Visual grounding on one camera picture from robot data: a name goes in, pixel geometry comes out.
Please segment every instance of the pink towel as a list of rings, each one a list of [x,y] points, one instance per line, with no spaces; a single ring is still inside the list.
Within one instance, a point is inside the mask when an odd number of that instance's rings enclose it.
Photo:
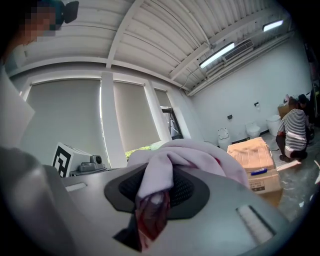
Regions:
[[[149,164],[137,194],[140,199],[173,187],[173,165],[221,175],[249,188],[243,167],[227,152],[206,142],[175,139],[154,151],[137,150],[130,156],[128,166],[144,163]]]

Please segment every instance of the ceiling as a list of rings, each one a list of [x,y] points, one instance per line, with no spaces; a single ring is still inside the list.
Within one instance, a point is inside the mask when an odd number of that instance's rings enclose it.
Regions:
[[[262,32],[279,19],[282,26]],[[24,61],[11,75],[52,63],[100,62],[190,91],[223,61],[199,68],[213,52],[247,39],[258,48],[290,27],[273,0],[79,0],[77,19],[24,46]]]

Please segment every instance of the roller shade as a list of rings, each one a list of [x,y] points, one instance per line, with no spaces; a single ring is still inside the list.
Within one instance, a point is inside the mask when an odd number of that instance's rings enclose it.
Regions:
[[[155,94],[159,100],[160,106],[171,107],[171,103],[169,101],[167,92],[165,92],[163,90],[158,90],[158,89],[154,89],[154,90],[155,90]]]
[[[125,152],[160,141],[142,85],[113,82],[114,102]]]
[[[108,166],[100,121],[100,80],[59,80],[33,85],[27,103],[35,114],[20,148],[52,165],[61,142],[93,155]]]

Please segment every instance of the ceiling light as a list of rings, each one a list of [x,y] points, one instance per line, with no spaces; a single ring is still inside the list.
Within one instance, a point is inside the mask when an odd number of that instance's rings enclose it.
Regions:
[[[227,44],[225,47],[217,51],[216,53],[212,54],[209,58],[204,60],[203,62],[200,63],[200,67],[203,69],[205,66],[209,65],[211,62],[214,60],[218,59],[220,56],[224,55],[225,53],[229,52],[235,48],[235,43],[231,42]]]
[[[266,32],[266,31],[268,31],[268,30],[272,30],[272,29],[274,29],[274,28],[276,28],[276,27],[279,27],[279,26],[281,26],[283,23],[284,23],[283,20],[278,20],[278,21],[275,21],[275,22],[272,22],[272,23],[263,25],[263,27],[262,27],[263,32]]]

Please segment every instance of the striped shirt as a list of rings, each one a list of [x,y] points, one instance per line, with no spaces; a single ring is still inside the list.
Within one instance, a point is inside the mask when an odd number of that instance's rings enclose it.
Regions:
[[[285,133],[285,148],[289,151],[300,151],[306,147],[307,117],[303,110],[292,109],[281,120],[279,132]]]

